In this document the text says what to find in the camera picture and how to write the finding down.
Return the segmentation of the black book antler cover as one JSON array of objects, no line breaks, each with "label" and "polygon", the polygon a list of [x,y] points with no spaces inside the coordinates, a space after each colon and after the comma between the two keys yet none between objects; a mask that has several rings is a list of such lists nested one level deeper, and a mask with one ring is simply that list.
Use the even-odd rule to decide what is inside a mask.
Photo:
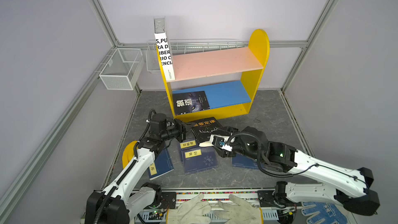
[{"label": "black book antler cover", "polygon": [[214,117],[209,117],[196,120],[191,130],[196,141],[198,143],[203,143],[208,142],[211,134],[220,128],[222,128],[220,122]]}]

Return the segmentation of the black book wolf cover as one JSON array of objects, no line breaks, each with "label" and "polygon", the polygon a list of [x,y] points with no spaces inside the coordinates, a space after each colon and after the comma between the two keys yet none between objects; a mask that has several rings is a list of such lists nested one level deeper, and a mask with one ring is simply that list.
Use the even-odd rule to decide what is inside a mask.
[{"label": "black book wolf cover", "polygon": [[184,92],[173,94],[175,115],[196,113],[210,109],[205,91]]}]

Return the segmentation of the white book black lettering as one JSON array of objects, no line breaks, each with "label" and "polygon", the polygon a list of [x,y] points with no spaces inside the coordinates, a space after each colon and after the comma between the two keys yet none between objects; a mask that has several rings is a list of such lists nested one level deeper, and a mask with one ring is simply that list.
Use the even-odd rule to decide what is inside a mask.
[{"label": "white book black lettering", "polygon": [[173,55],[166,33],[165,18],[154,18],[154,36],[157,52],[159,55],[160,68],[167,82],[176,79],[173,67]]}]

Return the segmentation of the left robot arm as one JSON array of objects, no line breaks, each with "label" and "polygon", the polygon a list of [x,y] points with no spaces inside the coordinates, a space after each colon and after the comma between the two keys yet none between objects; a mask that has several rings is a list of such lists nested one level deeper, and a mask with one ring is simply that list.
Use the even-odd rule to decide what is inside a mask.
[{"label": "left robot arm", "polygon": [[147,206],[161,203],[161,186],[145,183],[133,190],[142,175],[166,148],[166,142],[183,142],[194,122],[172,119],[151,109],[146,128],[132,146],[132,159],[108,186],[94,191],[87,200],[86,224],[131,224]]}]

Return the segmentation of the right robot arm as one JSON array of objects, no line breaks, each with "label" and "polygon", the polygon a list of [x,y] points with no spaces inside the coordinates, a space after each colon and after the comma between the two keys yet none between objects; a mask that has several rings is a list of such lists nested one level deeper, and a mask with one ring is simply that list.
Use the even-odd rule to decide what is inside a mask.
[{"label": "right robot arm", "polygon": [[279,179],[272,193],[259,193],[262,207],[320,202],[362,216],[373,216],[380,207],[368,168],[347,169],[321,161],[291,145],[269,141],[264,132],[252,127],[228,128],[212,134],[209,141],[219,156],[240,154],[252,159],[260,172]]}]

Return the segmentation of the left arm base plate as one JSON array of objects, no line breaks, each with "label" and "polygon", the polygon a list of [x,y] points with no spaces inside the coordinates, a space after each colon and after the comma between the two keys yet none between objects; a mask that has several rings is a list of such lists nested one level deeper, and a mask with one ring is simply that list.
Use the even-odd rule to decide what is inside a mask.
[{"label": "left arm base plate", "polygon": [[162,192],[156,196],[155,201],[148,205],[146,209],[174,209],[177,203],[176,192]]}]

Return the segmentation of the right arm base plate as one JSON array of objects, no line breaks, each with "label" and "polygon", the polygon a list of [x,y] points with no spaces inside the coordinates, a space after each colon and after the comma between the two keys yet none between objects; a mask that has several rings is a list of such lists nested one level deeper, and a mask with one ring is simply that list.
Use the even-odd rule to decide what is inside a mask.
[{"label": "right arm base plate", "polygon": [[275,190],[259,190],[257,192],[261,207],[286,208],[294,207],[297,203],[289,200],[284,192],[276,192]]}]

